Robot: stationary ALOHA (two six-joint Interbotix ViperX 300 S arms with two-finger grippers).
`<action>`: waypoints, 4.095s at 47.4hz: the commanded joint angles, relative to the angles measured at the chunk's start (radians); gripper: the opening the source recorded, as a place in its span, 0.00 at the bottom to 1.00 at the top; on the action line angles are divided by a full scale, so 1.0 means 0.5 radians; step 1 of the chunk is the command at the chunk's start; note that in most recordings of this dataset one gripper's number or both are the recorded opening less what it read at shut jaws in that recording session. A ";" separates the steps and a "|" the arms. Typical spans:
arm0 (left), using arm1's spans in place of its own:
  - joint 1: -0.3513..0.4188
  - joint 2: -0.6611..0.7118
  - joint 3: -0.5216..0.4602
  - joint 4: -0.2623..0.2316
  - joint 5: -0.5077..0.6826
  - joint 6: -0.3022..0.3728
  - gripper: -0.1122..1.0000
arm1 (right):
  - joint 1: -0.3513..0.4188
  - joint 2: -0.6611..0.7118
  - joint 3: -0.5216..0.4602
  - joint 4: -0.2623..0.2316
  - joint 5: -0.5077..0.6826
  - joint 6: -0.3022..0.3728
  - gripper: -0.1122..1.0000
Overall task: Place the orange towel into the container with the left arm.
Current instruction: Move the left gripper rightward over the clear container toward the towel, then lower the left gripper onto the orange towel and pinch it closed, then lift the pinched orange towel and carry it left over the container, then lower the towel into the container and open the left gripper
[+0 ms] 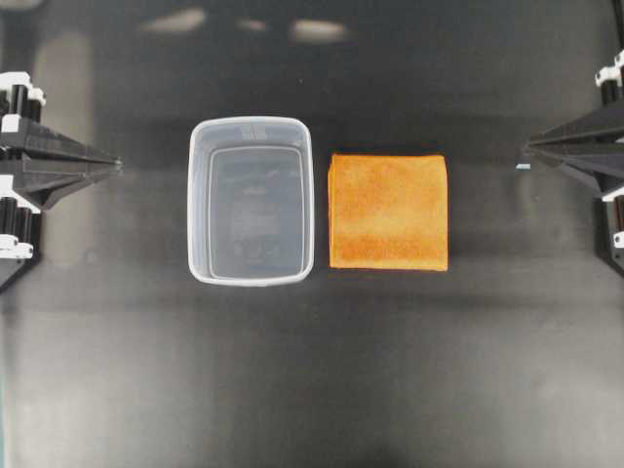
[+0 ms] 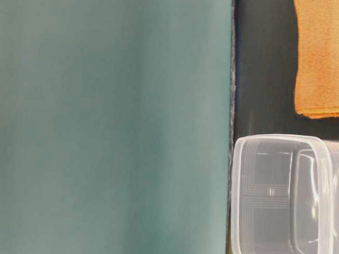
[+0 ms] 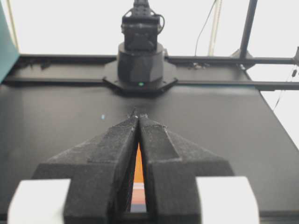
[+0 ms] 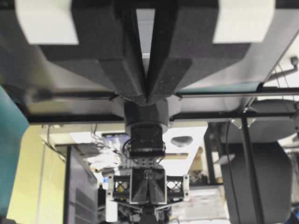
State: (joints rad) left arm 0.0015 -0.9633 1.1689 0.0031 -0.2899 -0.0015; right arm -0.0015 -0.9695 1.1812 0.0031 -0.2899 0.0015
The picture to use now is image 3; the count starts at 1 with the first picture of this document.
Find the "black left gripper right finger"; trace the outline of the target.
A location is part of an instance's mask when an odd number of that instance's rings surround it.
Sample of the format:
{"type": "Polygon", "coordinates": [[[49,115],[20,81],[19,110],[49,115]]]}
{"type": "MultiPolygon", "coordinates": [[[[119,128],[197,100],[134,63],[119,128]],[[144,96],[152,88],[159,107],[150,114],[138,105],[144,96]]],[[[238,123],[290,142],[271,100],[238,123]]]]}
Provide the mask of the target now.
{"type": "Polygon", "coordinates": [[[158,224],[198,224],[200,204],[196,177],[233,176],[228,160],[139,117],[147,211],[158,224]]]}

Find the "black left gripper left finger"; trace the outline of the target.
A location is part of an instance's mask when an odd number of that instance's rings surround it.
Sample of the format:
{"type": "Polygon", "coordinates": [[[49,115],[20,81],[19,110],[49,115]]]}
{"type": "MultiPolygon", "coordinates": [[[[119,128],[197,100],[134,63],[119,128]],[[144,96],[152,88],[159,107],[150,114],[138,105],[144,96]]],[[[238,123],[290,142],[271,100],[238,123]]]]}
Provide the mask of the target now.
{"type": "Polygon", "coordinates": [[[40,163],[32,178],[70,179],[66,224],[107,224],[131,207],[138,117],[40,163]]]}

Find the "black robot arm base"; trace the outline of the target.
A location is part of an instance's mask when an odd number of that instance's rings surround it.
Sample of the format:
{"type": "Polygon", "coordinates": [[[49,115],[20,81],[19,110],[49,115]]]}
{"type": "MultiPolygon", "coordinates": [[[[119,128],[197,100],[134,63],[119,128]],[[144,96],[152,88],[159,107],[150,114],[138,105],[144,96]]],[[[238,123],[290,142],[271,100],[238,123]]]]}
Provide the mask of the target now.
{"type": "Polygon", "coordinates": [[[122,92],[144,94],[163,92],[176,84],[176,66],[165,60],[164,48],[157,41],[164,24],[164,17],[147,0],[134,1],[122,17],[124,42],[116,61],[105,65],[103,81],[122,92]]]}

